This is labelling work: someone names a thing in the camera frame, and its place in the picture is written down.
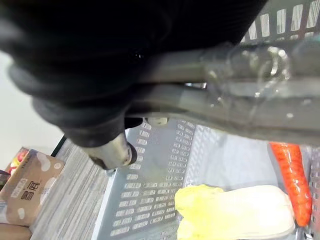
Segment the right robot hand black cloth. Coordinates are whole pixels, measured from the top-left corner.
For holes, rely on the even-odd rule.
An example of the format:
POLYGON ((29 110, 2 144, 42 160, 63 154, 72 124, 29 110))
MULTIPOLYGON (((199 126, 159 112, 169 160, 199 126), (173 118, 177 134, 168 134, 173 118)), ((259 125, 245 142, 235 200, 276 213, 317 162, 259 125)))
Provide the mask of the right robot hand black cloth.
POLYGON ((135 161, 125 129, 153 55, 237 44, 264 0, 3 0, 0 49, 35 111, 103 169, 135 161))

